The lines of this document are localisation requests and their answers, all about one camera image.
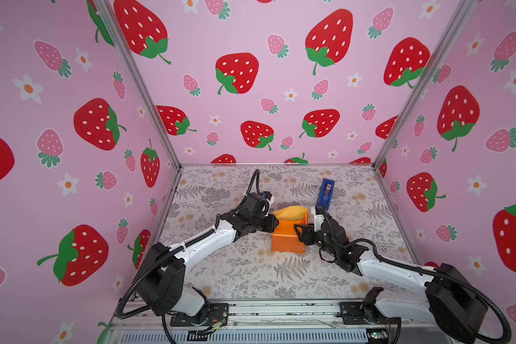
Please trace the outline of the orange yellow wrapping paper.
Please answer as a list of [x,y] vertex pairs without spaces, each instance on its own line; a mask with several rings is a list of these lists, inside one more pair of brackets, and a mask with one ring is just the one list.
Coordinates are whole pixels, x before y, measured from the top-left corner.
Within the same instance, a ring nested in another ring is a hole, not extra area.
[[305,254],[306,246],[298,239],[294,226],[308,224],[308,209],[304,206],[288,206],[273,212],[279,224],[272,233],[271,250]]

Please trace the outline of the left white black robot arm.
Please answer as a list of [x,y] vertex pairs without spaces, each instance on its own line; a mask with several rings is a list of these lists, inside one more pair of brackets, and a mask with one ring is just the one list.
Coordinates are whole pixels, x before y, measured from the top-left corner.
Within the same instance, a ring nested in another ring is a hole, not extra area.
[[157,316],[171,311],[195,316],[206,307],[206,298],[184,286],[186,273],[218,249],[251,233],[271,234],[278,225],[271,213],[240,209],[216,215],[213,226],[186,242],[171,247],[157,243],[140,264],[133,281],[136,293]]

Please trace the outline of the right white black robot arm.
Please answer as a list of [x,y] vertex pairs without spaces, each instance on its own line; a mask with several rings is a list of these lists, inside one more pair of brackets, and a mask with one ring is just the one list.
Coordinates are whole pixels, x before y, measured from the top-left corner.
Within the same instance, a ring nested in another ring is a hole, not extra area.
[[332,256],[332,262],[346,272],[384,280],[403,288],[403,293],[372,288],[360,309],[352,311],[375,324],[401,318],[437,326],[461,343],[474,343],[487,313],[487,305],[457,270],[449,265],[438,268],[409,265],[381,256],[369,239],[343,240],[341,227],[323,224],[318,231],[311,225],[295,225],[298,239],[315,245]]

